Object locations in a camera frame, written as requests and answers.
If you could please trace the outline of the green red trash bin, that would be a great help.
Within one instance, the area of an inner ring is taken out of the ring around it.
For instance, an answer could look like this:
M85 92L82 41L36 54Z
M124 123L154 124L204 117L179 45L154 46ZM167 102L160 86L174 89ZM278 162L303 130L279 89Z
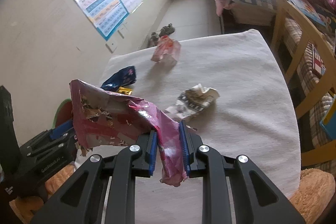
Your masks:
M65 99L56 110L54 120L52 123L52 128L56 128L63 123L67 122L68 120L71 120L73 117L73 110L72 110L72 100L71 99Z

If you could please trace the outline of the small pink white wrapper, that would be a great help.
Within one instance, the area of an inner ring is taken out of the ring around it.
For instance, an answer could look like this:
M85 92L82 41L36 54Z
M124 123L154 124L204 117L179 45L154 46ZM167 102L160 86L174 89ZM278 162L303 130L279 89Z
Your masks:
M175 65L180 56L181 44L177 40L162 36L151 57L151 61L166 65Z

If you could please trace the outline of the white wall socket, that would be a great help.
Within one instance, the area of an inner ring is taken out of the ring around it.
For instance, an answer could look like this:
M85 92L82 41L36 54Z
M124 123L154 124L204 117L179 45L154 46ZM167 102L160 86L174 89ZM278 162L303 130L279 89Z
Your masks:
M110 39L106 42L105 46L111 54L114 54L117 49L117 42L114 39Z

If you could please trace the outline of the blue children book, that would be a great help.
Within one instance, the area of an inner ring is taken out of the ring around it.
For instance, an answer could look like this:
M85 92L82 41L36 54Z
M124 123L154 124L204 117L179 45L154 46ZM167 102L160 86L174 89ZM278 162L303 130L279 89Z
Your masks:
M319 17L314 7L306 0L290 0L291 3L301 11L313 23L326 27L325 22Z

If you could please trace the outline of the dark blue floral wrapper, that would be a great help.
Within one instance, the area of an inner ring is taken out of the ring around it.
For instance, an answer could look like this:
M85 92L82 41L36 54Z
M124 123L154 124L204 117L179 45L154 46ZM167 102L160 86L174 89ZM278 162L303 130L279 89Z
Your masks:
M128 66L120 69L115 74L110 76L101 85L101 88L110 92L116 92L120 87L132 85L136 82L135 66Z

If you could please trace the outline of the yellow candy wrapper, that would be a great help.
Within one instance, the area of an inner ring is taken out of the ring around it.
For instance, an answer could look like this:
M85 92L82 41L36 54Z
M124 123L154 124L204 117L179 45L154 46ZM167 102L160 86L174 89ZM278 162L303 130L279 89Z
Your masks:
M130 96L133 92L133 89L132 88L126 88L126 87L119 87L116 91L117 93L120 93L120 94L125 94L125 95L128 95Z

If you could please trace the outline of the beige plush blanket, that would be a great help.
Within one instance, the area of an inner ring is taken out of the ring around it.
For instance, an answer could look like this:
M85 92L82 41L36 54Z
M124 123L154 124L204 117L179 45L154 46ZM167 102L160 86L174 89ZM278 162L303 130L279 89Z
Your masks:
M300 172L299 187L289 201L306 223L315 223L334 194L334 176L320 169L310 168Z

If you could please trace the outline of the pink foil bag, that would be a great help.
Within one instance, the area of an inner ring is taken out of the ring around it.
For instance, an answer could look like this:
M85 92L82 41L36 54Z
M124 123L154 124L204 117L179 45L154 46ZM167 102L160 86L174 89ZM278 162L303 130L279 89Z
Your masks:
M81 80L70 82L73 126L85 149L135 144L139 135L157 133L161 182L178 187L187 178L179 124L142 98L105 91Z

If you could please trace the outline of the black white crumpled wrapper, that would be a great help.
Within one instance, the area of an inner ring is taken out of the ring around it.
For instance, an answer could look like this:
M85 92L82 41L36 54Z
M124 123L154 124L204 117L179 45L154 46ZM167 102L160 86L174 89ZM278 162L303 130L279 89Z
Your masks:
M181 92L175 103L165 109L164 113L177 122L189 121L208 108L219 97L216 89L197 84Z

